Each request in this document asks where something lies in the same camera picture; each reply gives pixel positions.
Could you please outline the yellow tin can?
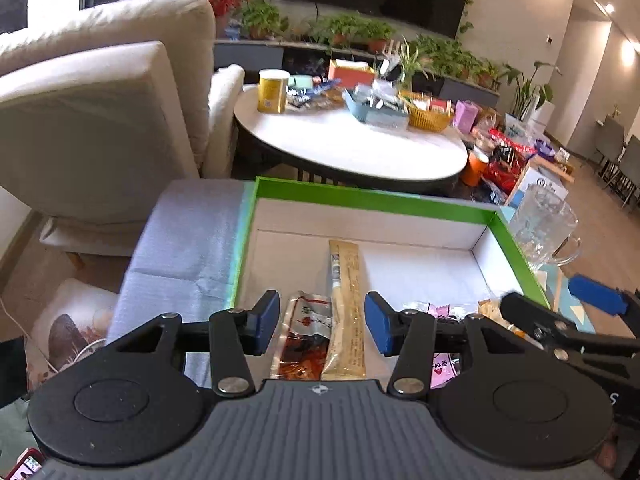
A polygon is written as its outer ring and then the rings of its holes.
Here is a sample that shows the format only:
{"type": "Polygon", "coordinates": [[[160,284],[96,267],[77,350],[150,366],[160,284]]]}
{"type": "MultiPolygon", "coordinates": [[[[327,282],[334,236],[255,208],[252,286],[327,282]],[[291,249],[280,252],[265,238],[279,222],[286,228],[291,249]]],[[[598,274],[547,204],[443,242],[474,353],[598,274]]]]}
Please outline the yellow tin can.
{"type": "Polygon", "coordinates": [[[286,70],[272,68],[259,72],[258,112],[282,114],[285,111],[289,80],[290,74],[286,70]]]}

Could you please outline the clear glass beer mug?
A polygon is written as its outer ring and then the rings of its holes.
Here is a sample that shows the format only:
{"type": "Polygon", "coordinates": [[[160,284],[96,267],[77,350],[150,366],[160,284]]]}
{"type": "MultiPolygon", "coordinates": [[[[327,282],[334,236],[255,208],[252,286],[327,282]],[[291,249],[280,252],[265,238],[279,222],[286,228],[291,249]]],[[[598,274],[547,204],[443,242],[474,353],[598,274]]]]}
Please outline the clear glass beer mug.
{"type": "Polygon", "coordinates": [[[512,237],[533,271],[546,264],[566,266],[579,256],[582,241],[575,235],[577,226],[572,207],[538,185],[527,189],[509,222],[512,237]]]}

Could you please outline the red silver meat snack packet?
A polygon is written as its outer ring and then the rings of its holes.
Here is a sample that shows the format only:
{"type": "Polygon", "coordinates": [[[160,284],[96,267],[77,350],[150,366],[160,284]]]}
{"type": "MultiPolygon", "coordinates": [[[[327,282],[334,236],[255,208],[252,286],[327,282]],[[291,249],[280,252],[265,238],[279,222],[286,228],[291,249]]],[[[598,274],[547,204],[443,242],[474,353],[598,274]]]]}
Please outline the red silver meat snack packet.
{"type": "Polygon", "coordinates": [[[284,312],[269,378],[318,382],[326,364],[331,333],[331,300],[301,290],[296,292],[284,312]]]}

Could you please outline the light blue table mat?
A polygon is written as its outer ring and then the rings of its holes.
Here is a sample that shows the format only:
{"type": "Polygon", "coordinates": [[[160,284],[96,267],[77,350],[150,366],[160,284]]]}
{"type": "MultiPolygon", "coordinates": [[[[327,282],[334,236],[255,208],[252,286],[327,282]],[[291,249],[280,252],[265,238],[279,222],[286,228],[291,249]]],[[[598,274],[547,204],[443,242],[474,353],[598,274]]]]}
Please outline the light blue table mat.
{"type": "Polygon", "coordinates": [[[568,278],[561,268],[545,264],[536,272],[536,277],[554,312],[568,318],[581,332],[594,333],[584,306],[570,293],[568,278]]]}

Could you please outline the long beige snack stick packet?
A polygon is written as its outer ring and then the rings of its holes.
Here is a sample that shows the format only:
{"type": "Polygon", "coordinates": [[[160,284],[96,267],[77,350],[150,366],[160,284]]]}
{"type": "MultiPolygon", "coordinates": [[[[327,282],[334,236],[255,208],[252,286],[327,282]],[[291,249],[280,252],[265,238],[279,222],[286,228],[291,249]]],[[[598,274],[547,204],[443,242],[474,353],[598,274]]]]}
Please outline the long beige snack stick packet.
{"type": "Polygon", "coordinates": [[[367,376],[359,247],[344,240],[329,240],[329,248],[332,328],[321,379],[359,380],[367,376]]]}

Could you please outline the red snack bag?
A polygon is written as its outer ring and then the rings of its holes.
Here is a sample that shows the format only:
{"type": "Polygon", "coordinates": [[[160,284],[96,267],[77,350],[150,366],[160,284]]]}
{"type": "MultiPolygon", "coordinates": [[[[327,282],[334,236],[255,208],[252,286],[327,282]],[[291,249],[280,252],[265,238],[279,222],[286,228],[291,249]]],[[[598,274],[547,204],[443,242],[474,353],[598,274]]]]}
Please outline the red snack bag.
{"type": "Polygon", "coordinates": [[[510,194],[526,166],[525,158],[515,144],[499,130],[490,129],[488,139],[495,144],[495,147],[489,156],[483,177],[500,188],[503,193],[510,194]]]}

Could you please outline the pink small box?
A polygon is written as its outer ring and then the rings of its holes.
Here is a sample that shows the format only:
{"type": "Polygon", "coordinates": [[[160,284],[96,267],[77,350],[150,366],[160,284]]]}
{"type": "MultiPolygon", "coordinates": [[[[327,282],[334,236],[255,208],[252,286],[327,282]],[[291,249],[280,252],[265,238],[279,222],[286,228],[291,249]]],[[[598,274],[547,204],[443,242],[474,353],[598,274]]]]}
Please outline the pink small box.
{"type": "Polygon", "coordinates": [[[459,100],[456,103],[451,125],[462,133],[470,133],[479,112],[480,107],[476,103],[459,100]]]}

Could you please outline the orange cup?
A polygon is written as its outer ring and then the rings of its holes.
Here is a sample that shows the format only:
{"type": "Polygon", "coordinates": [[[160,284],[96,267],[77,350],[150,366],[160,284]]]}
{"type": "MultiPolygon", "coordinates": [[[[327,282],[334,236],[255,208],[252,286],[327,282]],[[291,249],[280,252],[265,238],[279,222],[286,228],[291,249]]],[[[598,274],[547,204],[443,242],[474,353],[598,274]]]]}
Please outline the orange cup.
{"type": "Polygon", "coordinates": [[[489,157],[478,148],[473,148],[469,151],[468,162],[460,174],[460,180],[470,188],[476,188],[488,165],[489,157]]]}

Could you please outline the green white cardboard box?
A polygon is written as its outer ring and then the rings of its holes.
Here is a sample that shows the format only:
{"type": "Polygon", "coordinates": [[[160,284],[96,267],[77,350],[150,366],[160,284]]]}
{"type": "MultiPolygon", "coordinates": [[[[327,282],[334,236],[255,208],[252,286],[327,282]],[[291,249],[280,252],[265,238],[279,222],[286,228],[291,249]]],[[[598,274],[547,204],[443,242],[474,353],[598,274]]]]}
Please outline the green white cardboard box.
{"type": "Polygon", "coordinates": [[[502,212],[465,200],[258,179],[248,202],[235,307],[267,289],[330,296],[330,240],[358,246],[360,289],[396,310],[473,307],[508,292],[547,299],[502,212]]]}

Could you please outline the grey dining chair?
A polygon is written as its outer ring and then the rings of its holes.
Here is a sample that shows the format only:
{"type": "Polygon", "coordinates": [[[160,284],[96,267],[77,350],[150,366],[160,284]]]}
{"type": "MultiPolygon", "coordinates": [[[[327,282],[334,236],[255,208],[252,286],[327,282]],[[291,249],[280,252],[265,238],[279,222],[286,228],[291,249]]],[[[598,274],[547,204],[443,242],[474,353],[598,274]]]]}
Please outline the grey dining chair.
{"type": "Polygon", "coordinates": [[[596,152],[601,156],[598,175],[603,177],[617,166],[625,148],[625,129],[613,117],[606,116],[597,134],[596,152]]]}

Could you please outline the blue plastic basket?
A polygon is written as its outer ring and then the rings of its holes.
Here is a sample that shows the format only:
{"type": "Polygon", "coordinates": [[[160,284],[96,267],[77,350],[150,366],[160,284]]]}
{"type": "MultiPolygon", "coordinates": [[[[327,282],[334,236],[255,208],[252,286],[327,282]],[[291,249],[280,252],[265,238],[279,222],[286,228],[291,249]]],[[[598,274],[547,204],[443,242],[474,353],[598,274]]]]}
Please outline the blue plastic basket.
{"type": "Polygon", "coordinates": [[[349,113],[358,122],[371,126],[390,126],[392,128],[405,128],[408,125],[409,114],[401,106],[374,96],[364,96],[355,90],[349,89],[343,90],[342,97],[349,113]]]}

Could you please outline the cream fabric sofa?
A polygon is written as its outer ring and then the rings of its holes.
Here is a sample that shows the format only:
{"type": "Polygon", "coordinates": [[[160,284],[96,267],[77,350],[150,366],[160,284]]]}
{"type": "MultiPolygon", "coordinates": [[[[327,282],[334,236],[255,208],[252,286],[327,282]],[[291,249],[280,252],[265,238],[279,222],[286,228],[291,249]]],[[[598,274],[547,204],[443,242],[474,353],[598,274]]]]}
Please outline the cream fabric sofa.
{"type": "Polygon", "coordinates": [[[239,65],[208,0],[120,0],[1,38],[1,185],[43,244],[128,257],[168,184],[231,172],[239,65]]]}

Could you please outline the orange tissue box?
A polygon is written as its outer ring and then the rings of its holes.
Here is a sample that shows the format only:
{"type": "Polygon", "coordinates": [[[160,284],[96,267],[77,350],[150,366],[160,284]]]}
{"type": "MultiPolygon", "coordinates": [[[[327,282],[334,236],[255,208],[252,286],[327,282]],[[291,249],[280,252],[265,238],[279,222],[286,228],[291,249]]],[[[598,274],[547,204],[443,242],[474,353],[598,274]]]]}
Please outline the orange tissue box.
{"type": "Polygon", "coordinates": [[[375,70],[367,62],[331,60],[328,77],[337,81],[337,87],[353,89],[357,84],[370,86],[375,78],[375,70]]]}

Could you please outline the round white coffee table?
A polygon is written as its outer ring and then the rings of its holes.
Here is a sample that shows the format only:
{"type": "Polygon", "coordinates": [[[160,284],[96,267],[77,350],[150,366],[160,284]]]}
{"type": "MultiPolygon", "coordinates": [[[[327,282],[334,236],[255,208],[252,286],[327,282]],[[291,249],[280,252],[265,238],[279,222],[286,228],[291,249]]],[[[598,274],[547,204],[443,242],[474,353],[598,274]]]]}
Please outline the round white coffee table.
{"type": "Polygon", "coordinates": [[[241,93],[234,116],[269,155],[329,178],[422,185],[457,176],[468,161],[455,128],[432,133],[371,126],[344,106],[266,114],[257,109],[255,88],[241,93]]]}

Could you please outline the tall green floor plant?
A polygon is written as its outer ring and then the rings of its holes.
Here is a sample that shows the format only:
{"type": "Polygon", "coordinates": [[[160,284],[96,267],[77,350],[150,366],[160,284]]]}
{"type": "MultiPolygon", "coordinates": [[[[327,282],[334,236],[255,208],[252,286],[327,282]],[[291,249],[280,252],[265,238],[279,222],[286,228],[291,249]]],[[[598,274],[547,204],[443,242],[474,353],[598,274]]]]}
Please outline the tall green floor plant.
{"type": "Polygon", "coordinates": [[[542,68],[551,68],[552,73],[562,76],[558,66],[541,61],[534,62],[534,72],[527,77],[518,68],[504,64],[500,79],[506,79],[510,86],[515,84],[515,93],[509,114],[520,122],[526,121],[526,115],[533,110],[539,110],[547,102],[551,102],[554,92],[550,84],[537,84],[535,79],[542,68]]]}

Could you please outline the yellow woven basket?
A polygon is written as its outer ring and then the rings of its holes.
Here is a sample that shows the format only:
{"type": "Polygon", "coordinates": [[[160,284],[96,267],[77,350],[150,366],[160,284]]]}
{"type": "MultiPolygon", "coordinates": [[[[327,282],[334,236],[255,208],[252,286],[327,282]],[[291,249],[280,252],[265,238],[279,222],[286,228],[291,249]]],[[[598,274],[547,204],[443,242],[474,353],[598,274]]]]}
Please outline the yellow woven basket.
{"type": "Polygon", "coordinates": [[[449,101],[407,90],[402,90],[399,96],[407,107],[411,127],[440,133],[449,126],[454,114],[449,101]]]}

